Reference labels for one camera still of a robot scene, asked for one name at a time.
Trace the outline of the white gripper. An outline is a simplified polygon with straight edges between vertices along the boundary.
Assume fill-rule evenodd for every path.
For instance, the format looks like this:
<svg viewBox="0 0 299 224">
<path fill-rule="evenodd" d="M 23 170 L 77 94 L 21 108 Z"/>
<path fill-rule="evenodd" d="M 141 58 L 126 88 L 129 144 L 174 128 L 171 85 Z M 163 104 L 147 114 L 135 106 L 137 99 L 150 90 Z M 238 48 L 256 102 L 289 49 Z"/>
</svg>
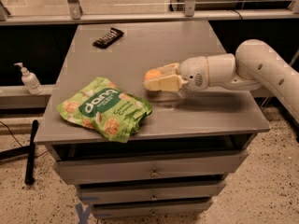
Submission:
<svg viewBox="0 0 299 224">
<path fill-rule="evenodd" d="M 144 80 L 148 91 L 202 91 L 208 87 L 208 67 L 206 57 L 189 58 L 182 62 L 158 67 L 163 76 Z"/>
</svg>

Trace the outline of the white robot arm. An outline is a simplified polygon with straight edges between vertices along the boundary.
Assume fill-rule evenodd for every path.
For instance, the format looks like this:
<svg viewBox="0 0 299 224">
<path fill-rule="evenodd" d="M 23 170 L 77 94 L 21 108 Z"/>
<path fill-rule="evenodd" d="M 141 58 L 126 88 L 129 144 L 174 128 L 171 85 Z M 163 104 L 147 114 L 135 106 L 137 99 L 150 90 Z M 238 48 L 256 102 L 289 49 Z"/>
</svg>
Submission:
<svg viewBox="0 0 299 224">
<path fill-rule="evenodd" d="M 235 54 L 189 58 L 151 69 L 144 76 L 147 90 L 171 91 L 182 97 L 209 87 L 254 91 L 262 86 L 299 121 L 299 72 L 261 40 L 241 43 Z"/>
</svg>

